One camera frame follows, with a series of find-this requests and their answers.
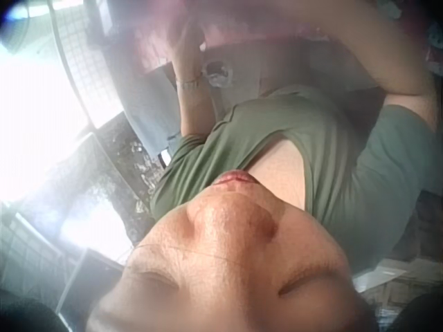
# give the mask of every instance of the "short sleeve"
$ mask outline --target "short sleeve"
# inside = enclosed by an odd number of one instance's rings
[[[412,111],[381,110],[329,224],[354,273],[374,268],[402,236],[430,176],[434,139]]]
[[[186,181],[198,158],[199,152],[197,150],[205,141],[205,136],[198,135],[186,136],[180,140],[177,151],[173,155],[171,163],[166,167],[151,198],[150,209],[156,220],[177,206],[183,193],[190,189]]]
[[[175,151],[175,154],[172,156],[171,163],[169,164],[168,169],[174,167],[174,165],[179,162],[184,156],[189,154],[199,145],[204,144],[205,141],[206,137],[201,135],[189,135],[183,137],[180,140],[179,147]]]

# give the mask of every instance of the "bracelet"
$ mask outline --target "bracelet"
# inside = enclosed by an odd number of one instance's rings
[[[203,76],[203,73],[200,73],[200,75],[193,79],[192,81],[180,81],[177,78],[175,79],[175,82],[177,83],[177,88],[183,89],[183,90],[193,90],[197,89],[200,86],[200,80]]]

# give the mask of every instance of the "olive green shirt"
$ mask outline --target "olive green shirt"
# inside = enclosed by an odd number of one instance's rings
[[[239,104],[207,138],[183,138],[152,199],[154,218],[220,174],[245,169],[277,133],[303,157],[305,210],[342,247],[354,274],[375,267],[402,236],[433,153],[431,130],[400,106],[381,110],[362,145],[344,115],[315,93]]]

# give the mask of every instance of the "mouth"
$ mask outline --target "mouth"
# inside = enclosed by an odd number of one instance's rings
[[[256,184],[260,183],[257,181],[256,178],[254,178],[248,172],[235,170],[223,173],[212,183],[212,185],[221,185],[232,181],[243,182],[243,183],[256,183]]]

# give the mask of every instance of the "cheek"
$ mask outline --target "cheek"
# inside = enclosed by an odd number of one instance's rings
[[[327,231],[308,213],[291,208],[280,221],[275,239],[284,259],[323,266],[349,279],[346,256]]]
[[[185,246],[194,236],[186,204],[176,207],[160,219],[142,240],[141,245],[157,243],[166,246]]]

